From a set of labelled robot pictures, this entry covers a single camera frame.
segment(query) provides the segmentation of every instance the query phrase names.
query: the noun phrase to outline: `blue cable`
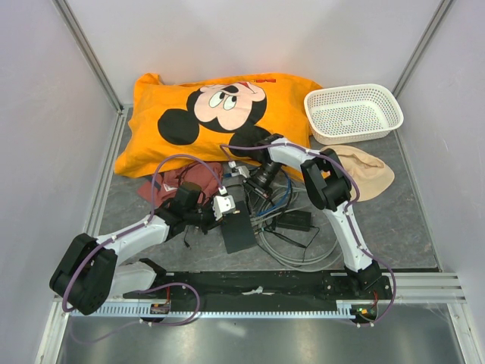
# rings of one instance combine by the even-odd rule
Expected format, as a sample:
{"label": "blue cable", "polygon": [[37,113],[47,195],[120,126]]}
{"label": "blue cable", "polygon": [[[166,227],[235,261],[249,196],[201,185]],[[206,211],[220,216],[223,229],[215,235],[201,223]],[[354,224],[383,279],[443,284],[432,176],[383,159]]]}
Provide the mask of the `blue cable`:
{"label": "blue cable", "polygon": [[286,188],[285,194],[283,195],[283,198],[280,201],[278,201],[277,203],[275,203],[273,207],[271,207],[270,209],[268,209],[266,211],[259,212],[256,216],[262,216],[262,215],[265,215],[269,212],[274,211],[275,209],[280,208],[282,206],[282,204],[284,204],[284,202],[286,201],[286,198],[289,197],[289,190],[291,189],[291,179],[289,178],[289,175],[285,171],[283,171],[283,170],[281,170],[281,171],[285,174],[286,179],[288,180],[288,186]]}

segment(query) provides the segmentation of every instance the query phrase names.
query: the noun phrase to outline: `white panel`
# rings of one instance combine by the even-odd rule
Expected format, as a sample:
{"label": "white panel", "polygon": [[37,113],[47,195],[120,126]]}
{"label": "white panel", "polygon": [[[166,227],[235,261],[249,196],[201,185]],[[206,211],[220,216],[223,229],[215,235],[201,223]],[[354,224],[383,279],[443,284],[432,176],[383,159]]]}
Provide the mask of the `white panel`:
{"label": "white panel", "polygon": [[393,88],[438,0],[70,0],[117,94],[146,72],[167,84],[285,72],[323,86]]}
{"label": "white panel", "polygon": [[399,102],[401,135],[442,263],[485,343],[485,4],[455,2]]}
{"label": "white panel", "polygon": [[115,112],[49,0],[0,5],[0,353],[33,362]]}

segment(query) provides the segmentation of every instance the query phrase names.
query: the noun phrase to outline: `laundry basket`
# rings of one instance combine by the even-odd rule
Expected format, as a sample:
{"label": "laundry basket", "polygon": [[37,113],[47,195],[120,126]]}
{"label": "laundry basket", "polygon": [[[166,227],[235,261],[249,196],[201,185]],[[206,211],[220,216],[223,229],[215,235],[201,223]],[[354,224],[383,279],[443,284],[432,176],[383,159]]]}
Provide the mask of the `laundry basket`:
{"label": "laundry basket", "polygon": [[403,120],[393,94],[372,83],[312,91],[305,110],[313,136],[326,145],[382,138]]}

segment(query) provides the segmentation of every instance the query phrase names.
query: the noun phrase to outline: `maroon fabric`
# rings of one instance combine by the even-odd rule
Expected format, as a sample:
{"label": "maroon fabric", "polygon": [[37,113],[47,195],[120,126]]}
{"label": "maroon fabric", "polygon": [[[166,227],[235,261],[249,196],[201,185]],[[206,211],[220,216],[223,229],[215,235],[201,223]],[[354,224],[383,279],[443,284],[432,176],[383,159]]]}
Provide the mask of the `maroon fabric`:
{"label": "maroon fabric", "polygon": [[[219,162],[208,162],[208,165],[214,172],[222,178],[222,164]],[[183,182],[193,182],[202,188],[202,192],[206,198],[214,195],[217,192],[218,185],[212,173],[200,163],[194,162],[191,165],[167,171],[162,175],[158,174],[155,185],[155,206],[160,206],[163,201],[175,196],[175,192],[179,185]],[[146,182],[138,189],[138,194],[148,202],[152,201],[152,182]],[[201,194],[199,203],[202,201],[204,195]]]}

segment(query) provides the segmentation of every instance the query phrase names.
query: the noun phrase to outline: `beige cloth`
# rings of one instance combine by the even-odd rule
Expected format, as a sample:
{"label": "beige cloth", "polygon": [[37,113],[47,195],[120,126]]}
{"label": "beige cloth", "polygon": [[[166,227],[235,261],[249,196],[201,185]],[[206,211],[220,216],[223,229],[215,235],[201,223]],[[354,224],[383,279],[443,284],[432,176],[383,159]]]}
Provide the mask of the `beige cloth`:
{"label": "beige cloth", "polygon": [[[394,181],[394,172],[379,158],[354,148],[353,146],[326,146],[339,156],[342,166],[349,172],[361,192],[359,201],[367,201],[379,196]],[[351,196],[355,198],[355,189]]]}

